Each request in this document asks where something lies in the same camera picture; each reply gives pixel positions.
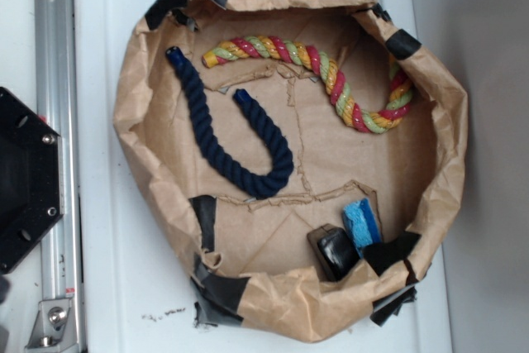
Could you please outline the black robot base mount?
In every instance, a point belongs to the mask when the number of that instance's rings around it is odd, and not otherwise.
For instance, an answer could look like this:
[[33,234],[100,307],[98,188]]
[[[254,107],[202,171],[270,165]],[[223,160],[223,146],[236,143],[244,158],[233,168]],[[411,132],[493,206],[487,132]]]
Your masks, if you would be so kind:
[[61,216],[60,135],[1,88],[1,273],[12,272]]

